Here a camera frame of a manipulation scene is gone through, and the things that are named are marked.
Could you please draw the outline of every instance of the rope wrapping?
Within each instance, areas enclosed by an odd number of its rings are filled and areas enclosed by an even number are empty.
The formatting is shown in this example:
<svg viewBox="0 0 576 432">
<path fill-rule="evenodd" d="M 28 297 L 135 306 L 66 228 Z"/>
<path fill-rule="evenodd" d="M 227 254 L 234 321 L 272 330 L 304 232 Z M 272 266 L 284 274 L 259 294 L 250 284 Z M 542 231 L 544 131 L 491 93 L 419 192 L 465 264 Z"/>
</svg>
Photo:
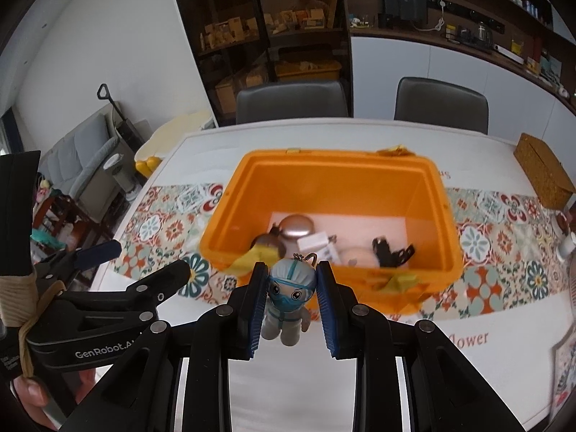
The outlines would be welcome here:
<svg viewBox="0 0 576 432">
<path fill-rule="evenodd" d="M 50 302 L 66 286 L 60 280 L 54 283 L 38 297 L 36 271 L 28 276 L 0 276 L 0 319 L 8 328 L 19 328 L 18 346 L 22 375 L 34 376 L 34 365 L 28 350 L 26 337 L 40 319 Z"/>
<path fill-rule="evenodd" d="M 0 319 L 8 328 L 19 328 L 36 313 L 36 272 L 28 276 L 0 276 Z"/>
</svg>

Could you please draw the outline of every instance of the woven basket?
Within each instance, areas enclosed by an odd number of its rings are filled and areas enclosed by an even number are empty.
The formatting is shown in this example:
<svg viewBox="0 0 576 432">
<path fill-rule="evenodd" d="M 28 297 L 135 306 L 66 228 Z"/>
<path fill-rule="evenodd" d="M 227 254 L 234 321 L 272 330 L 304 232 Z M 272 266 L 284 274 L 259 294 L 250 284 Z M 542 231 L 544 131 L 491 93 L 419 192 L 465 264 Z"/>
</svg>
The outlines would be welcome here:
<svg viewBox="0 0 576 432">
<path fill-rule="evenodd" d="M 548 144 L 522 133 L 514 156 L 545 208 L 563 210 L 576 189 Z"/>
</svg>

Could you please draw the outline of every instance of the white cup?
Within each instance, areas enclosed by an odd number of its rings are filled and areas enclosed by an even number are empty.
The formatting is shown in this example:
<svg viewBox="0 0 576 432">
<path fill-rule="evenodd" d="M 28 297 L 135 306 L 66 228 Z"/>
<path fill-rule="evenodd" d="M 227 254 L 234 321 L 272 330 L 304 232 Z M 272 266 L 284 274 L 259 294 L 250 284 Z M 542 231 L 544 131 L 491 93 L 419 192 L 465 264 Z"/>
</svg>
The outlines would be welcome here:
<svg viewBox="0 0 576 432">
<path fill-rule="evenodd" d="M 566 261 L 576 249 L 576 234 L 571 232 L 556 248 L 556 256 L 560 261 Z"/>
</svg>

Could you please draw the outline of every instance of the figure in protective suit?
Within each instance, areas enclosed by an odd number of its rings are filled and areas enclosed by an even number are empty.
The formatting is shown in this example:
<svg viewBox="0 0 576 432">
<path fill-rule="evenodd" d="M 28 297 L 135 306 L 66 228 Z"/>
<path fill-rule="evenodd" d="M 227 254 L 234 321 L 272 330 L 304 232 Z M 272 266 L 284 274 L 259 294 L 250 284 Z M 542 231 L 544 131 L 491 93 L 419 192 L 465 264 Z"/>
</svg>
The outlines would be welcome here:
<svg viewBox="0 0 576 432">
<path fill-rule="evenodd" d="M 307 262 L 309 258 L 313 259 L 312 265 Z M 264 339 L 275 339 L 280 334 L 283 345 L 294 346 L 300 339 L 300 329 L 308 331 L 311 317 L 304 304 L 316 290 L 315 263 L 314 253 L 306 258 L 294 254 L 294 258 L 283 258 L 272 267 L 260 332 Z"/>
</svg>

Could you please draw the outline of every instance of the gray sofa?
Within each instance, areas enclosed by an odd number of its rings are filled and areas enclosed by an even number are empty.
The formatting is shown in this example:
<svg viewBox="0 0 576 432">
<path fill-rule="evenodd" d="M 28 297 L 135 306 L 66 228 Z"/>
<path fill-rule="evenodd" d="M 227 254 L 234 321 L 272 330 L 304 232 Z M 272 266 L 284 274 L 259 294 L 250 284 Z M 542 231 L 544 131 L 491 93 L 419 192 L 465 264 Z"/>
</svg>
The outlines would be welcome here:
<svg viewBox="0 0 576 432">
<path fill-rule="evenodd" d="M 66 134 L 40 159 L 39 172 L 96 222 L 102 221 L 120 191 L 114 178 L 102 168 L 106 159 L 122 153 L 125 170 L 135 173 L 134 153 L 114 127 L 120 121 L 108 104 Z"/>
</svg>

